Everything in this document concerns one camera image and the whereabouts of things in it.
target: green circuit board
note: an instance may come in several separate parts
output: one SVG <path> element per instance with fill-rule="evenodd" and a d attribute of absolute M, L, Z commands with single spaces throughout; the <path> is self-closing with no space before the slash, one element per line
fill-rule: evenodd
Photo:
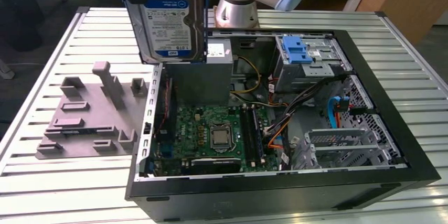
<path fill-rule="evenodd" d="M 268 125 L 268 113 L 264 107 L 256 108 L 259 124 Z M 231 126 L 232 146 L 226 151 L 212 148 L 211 129 L 216 125 Z M 203 106 L 179 107 L 176 120 L 176 139 L 174 158 L 234 157 L 242 159 L 240 172 L 278 170 L 274 154 L 266 156 L 266 164 L 251 167 L 246 163 L 244 139 L 242 134 L 240 107 Z"/>

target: chip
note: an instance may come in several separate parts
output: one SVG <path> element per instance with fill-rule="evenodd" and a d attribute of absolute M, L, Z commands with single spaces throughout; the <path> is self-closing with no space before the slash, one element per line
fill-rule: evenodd
<path fill-rule="evenodd" d="M 232 127 L 230 124 L 214 125 L 210 128 L 211 148 L 228 149 L 232 147 Z"/>
<path fill-rule="evenodd" d="M 216 130 L 214 131 L 214 144 L 227 144 L 227 131 Z"/>

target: slotted aluminum table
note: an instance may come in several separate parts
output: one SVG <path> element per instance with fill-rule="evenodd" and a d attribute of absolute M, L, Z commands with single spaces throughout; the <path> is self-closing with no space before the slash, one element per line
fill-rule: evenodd
<path fill-rule="evenodd" d="M 146 78 L 126 9 L 80 8 L 0 143 L 2 223 L 151 223 L 124 200 L 131 156 L 38 160 L 36 146 L 59 104 L 64 77 L 91 74 L 110 61 L 120 82 Z M 448 89 L 387 18 L 375 13 L 260 11 L 262 27 L 342 29 L 350 32 L 371 68 L 423 146 L 442 180 L 366 209 L 262 216 L 207 223 L 447 223 Z M 208 20 L 214 25 L 214 12 Z"/>

